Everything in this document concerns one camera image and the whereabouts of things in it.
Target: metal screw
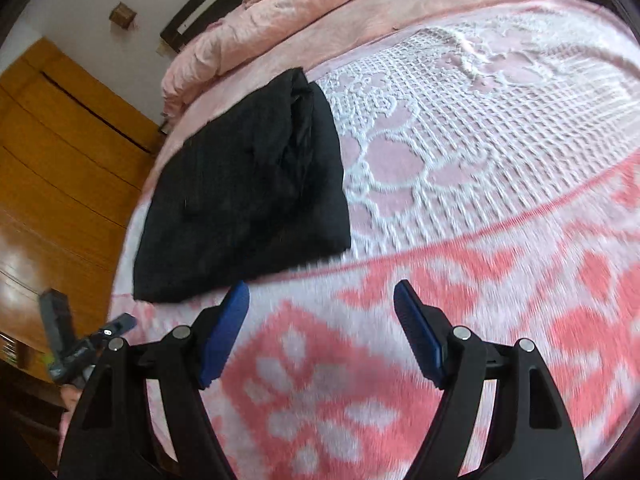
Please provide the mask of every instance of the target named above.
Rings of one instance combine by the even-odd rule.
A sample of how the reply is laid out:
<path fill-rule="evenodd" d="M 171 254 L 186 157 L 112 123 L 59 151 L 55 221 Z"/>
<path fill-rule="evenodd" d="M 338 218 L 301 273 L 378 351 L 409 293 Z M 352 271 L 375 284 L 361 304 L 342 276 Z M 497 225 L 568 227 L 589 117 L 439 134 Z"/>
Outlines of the metal screw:
<path fill-rule="evenodd" d="M 124 346 L 124 340 L 121 337 L 116 337 L 109 341 L 109 350 L 117 352 Z"/>
<path fill-rule="evenodd" d="M 191 328 L 186 325 L 180 325 L 175 327 L 171 334 L 176 339 L 187 339 L 191 335 Z"/>
<path fill-rule="evenodd" d="M 533 352 L 536 349 L 536 345 L 531 339 L 521 339 L 519 345 L 525 352 Z"/>
<path fill-rule="evenodd" d="M 458 339 L 462 339 L 462 341 L 466 341 L 471 338 L 471 330 L 469 330 L 466 326 L 457 326 L 453 329 L 453 335 Z"/>

